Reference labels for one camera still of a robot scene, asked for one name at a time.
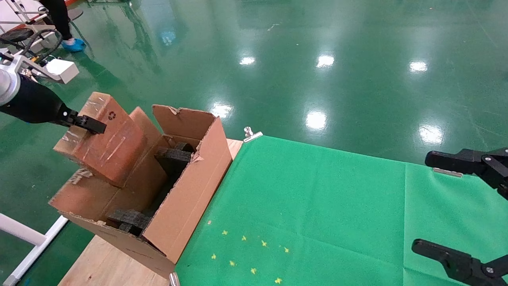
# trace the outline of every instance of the white pipe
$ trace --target white pipe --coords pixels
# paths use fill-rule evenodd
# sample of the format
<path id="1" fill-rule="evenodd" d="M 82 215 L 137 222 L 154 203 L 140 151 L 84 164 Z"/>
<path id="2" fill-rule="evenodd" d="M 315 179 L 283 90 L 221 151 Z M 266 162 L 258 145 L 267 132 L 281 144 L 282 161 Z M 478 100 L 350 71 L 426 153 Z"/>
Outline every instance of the white pipe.
<path id="1" fill-rule="evenodd" d="M 21 21 L 17 21 L 17 22 L 14 22 L 14 21 L 0 21 L 0 24 L 25 24 L 25 22 L 21 22 Z"/>
<path id="2" fill-rule="evenodd" d="M 44 19 L 46 18 L 46 16 L 48 16 L 48 14 L 42 14 L 40 16 L 37 16 L 37 18 L 34 19 L 35 22 L 39 21 L 40 19 Z"/>
<path id="3" fill-rule="evenodd" d="M 0 214 L 0 230 L 35 246 L 43 244 L 46 240 L 46 237 L 43 234 L 32 230 L 30 227 L 4 214 Z"/>
<path id="4" fill-rule="evenodd" d="M 27 11 L 24 11 L 24 13 L 26 15 L 28 15 L 28 14 L 36 14 L 36 15 L 46 14 L 46 12 L 42 12 L 42 11 L 37 11 L 37 12 L 27 12 Z"/>
<path id="5" fill-rule="evenodd" d="M 67 219 L 60 216 L 53 226 L 46 232 L 45 241 L 41 246 L 34 247 L 30 253 L 23 259 L 23 261 L 14 269 L 12 274 L 7 280 L 2 283 L 3 286 L 14 286 L 16 285 L 37 258 L 44 252 L 44 249 L 51 243 L 55 236 L 60 232 L 63 226 L 67 223 Z"/>

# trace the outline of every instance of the green fabric sheet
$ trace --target green fabric sheet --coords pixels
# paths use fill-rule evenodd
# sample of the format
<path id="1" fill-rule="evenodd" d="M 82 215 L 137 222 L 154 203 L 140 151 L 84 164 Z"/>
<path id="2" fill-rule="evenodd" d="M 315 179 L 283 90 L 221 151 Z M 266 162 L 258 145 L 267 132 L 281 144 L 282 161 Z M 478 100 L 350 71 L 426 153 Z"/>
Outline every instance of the green fabric sheet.
<path id="1" fill-rule="evenodd" d="M 486 262 L 508 253 L 507 227 L 508 202 L 479 178 L 262 136 L 242 146 L 176 272 L 183 286 L 460 285 L 412 241 Z"/>

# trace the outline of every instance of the person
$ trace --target person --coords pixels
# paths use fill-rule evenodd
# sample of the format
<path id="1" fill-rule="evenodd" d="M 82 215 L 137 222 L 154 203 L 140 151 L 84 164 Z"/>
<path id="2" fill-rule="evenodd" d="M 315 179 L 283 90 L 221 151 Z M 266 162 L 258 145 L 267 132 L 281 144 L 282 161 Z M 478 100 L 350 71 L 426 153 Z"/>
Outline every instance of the person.
<path id="1" fill-rule="evenodd" d="M 39 0 L 39 3 L 48 9 L 48 14 L 56 30 L 62 34 L 62 47 L 70 52 L 84 50 L 83 40 L 72 37 L 65 0 Z"/>

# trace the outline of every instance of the wooden table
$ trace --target wooden table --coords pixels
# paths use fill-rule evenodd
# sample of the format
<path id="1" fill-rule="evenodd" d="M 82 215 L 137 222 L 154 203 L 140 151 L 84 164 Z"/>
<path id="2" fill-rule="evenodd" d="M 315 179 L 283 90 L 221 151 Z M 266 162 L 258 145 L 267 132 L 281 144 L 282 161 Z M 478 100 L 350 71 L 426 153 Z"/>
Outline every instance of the wooden table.
<path id="1" fill-rule="evenodd" d="M 233 159 L 242 144 L 243 141 L 228 139 Z M 58 286 L 95 285 L 168 286 L 169 282 L 102 238 L 95 236 Z"/>

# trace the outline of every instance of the black pants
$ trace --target black pants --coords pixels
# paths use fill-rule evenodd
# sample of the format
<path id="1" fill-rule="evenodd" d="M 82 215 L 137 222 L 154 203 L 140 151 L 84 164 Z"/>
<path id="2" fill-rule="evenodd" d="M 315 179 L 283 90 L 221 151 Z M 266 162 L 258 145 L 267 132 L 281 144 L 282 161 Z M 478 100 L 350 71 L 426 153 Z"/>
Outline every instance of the black pants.
<path id="1" fill-rule="evenodd" d="M 39 2 L 48 9 L 49 16 L 55 28 L 62 34 L 62 38 L 64 40 L 72 38 L 65 0 L 39 0 Z"/>

